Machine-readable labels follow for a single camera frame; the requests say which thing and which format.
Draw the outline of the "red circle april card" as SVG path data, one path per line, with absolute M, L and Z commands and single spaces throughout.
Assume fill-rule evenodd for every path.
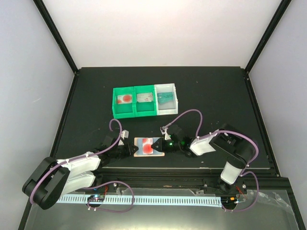
M 135 157 L 152 156 L 154 150 L 151 148 L 153 138 L 135 138 L 134 145 L 139 148 L 139 155 Z

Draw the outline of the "green bin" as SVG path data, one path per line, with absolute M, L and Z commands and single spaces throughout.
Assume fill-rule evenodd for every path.
M 117 104 L 118 95 L 132 95 L 132 103 L 129 104 Z M 116 119 L 132 118 L 135 116 L 135 95 L 133 87 L 120 87 L 113 89 L 112 95 L 112 112 L 113 117 Z
M 156 116 L 154 85 L 134 86 L 135 117 Z

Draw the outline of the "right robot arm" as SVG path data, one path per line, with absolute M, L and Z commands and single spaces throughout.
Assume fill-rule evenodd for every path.
M 258 146 L 251 138 L 228 124 L 202 137 L 189 137 L 177 125 L 162 129 L 162 133 L 163 137 L 150 141 L 153 151 L 179 151 L 187 157 L 199 157 L 212 152 L 223 155 L 226 160 L 224 168 L 213 184 L 222 194 L 228 194 L 235 188 L 237 178 L 243 175 L 259 154 Z

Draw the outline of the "small circuit board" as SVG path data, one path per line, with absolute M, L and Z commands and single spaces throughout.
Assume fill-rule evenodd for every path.
M 105 199 L 104 195 L 91 195 L 88 197 L 88 201 L 90 202 L 103 202 Z

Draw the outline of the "red circle card in bin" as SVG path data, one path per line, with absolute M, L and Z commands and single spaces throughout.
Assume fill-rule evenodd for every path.
M 118 95 L 117 96 L 117 104 L 131 104 L 132 103 L 132 95 L 125 94 L 125 95 Z

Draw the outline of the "black aluminium rail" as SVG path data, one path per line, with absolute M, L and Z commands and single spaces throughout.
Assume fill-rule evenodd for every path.
M 58 181 L 60 182 L 61 188 L 59 189 L 61 193 L 65 193 L 64 186 L 68 184 L 68 176 L 71 174 L 67 167 L 50 167 L 48 169 L 43 169 L 42 167 L 37 167 L 37 169 L 29 177 L 29 183 L 33 183 L 32 187 L 43 179 L 46 175 L 47 177 L 43 179 L 40 184 L 41 187 L 46 186 L 51 179 L 55 178 L 56 172 L 60 172 Z M 203 186 L 205 183 L 217 183 L 219 176 L 217 174 L 191 174 L 191 173 L 179 173 L 179 174 L 169 174 L 169 173 L 144 173 L 144 172 L 114 172 L 114 171 L 102 171 L 98 172 L 97 175 L 89 172 L 89 179 L 80 182 L 79 184 L 73 186 L 67 191 L 67 193 L 73 191 L 84 191 L 86 193 L 103 193 L 105 187 L 109 188 L 112 192 L 116 189 L 114 183 L 118 187 L 126 188 L 120 182 L 128 184 L 131 188 L 181 188 L 181 187 L 193 187 L 193 186 Z

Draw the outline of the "teal VIP card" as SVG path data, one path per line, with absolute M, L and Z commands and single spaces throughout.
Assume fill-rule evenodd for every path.
M 164 99 L 164 98 L 159 98 L 158 99 L 158 103 L 159 105 L 164 105 L 164 104 L 171 104 L 173 102 L 173 100 L 170 100 L 170 99 Z
M 174 95 L 173 95 L 173 92 L 159 92 L 157 93 L 157 99 L 161 99 L 161 98 L 164 98 L 164 99 L 170 99 L 170 100 L 173 100 L 174 98 Z

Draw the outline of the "black frame post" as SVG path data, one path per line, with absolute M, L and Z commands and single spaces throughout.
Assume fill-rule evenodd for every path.
M 54 40 L 56 41 L 58 47 L 60 48 L 62 54 L 64 55 L 69 67 L 71 68 L 72 72 L 74 74 L 79 73 L 79 70 L 60 34 L 58 31 L 47 7 L 45 6 L 44 2 L 42 0 L 33 0 L 36 8 L 38 9 L 39 13 L 41 14 L 45 24 L 47 25 L 49 31 L 51 32 Z
M 260 57 L 263 49 L 265 48 L 267 42 L 269 41 L 270 37 L 272 36 L 274 30 L 276 29 L 277 25 L 279 24 L 280 20 L 282 19 L 284 13 L 286 12 L 287 8 L 289 7 L 291 0 L 282 0 L 276 9 L 273 17 L 271 18 L 268 26 L 266 27 L 259 43 L 257 44 L 251 58 L 249 59 L 246 67 L 245 72 L 249 74 L 254 67 L 255 63 L 257 62 L 258 58 Z

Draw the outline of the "beige card holder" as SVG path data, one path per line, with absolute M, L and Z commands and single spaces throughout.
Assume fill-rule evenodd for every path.
M 134 138 L 134 145 L 138 150 L 133 154 L 134 157 L 163 157 L 164 152 L 159 152 L 152 148 L 152 145 L 159 138 Z

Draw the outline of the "black frame post left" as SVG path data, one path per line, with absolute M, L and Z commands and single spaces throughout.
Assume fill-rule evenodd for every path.
M 47 25 L 49 31 L 51 32 L 54 40 L 56 41 L 58 47 L 60 48 L 62 54 L 64 55 L 69 67 L 71 68 L 72 72 L 74 74 L 79 73 L 79 70 L 60 34 L 58 31 L 47 7 L 45 6 L 44 2 L 42 0 L 33 0 L 36 8 L 38 9 L 39 13 L 41 14 L 45 24 Z

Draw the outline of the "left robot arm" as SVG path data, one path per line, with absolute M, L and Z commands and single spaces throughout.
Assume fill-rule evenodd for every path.
M 46 210 L 62 196 L 76 190 L 98 191 L 102 187 L 108 190 L 118 182 L 104 182 L 102 168 L 112 160 L 132 156 L 138 149 L 125 133 L 119 138 L 109 134 L 97 148 L 83 155 L 59 160 L 46 157 L 26 180 L 22 192 Z

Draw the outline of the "white card in bin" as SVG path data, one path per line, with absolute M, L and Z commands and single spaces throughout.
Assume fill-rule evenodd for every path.
M 153 101 L 153 94 L 151 92 L 138 93 L 136 96 L 138 103 L 147 103 Z

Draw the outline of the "white bin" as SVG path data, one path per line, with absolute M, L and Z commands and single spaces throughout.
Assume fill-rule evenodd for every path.
M 178 114 L 178 99 L 177 92 L 174 83 L 168 84 L 155 84 L 154 85 L 155 97 L 156 97 L 156 109 L 157 115 L 176 115 Z M 159 92 L 173 92 L 174 98 L 171 104 L 159 105 L 157 99 L 157 93 Z

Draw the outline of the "black frame post right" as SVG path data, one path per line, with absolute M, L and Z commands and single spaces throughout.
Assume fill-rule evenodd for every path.
M 272 36 L 274 30 L 276 29 L 277 25 L 279 24 L 280 20 L 282 19 L 284 13 L 286 12 L 287 8 L 289 7 L 291 0 L 282 0 L 276 9 L 273 17 L 271 18 L 268 26 L 266 27 L 259 43 L 257 44 L 251 58 L 249 59 L 246 67 L 245 72 L 249 74 L 254 67 L 255 63 L 257 62 L 258 58 L 260 57 L 263 49 L 265 48 L 267 42 L 269 41 L 270 37 Z

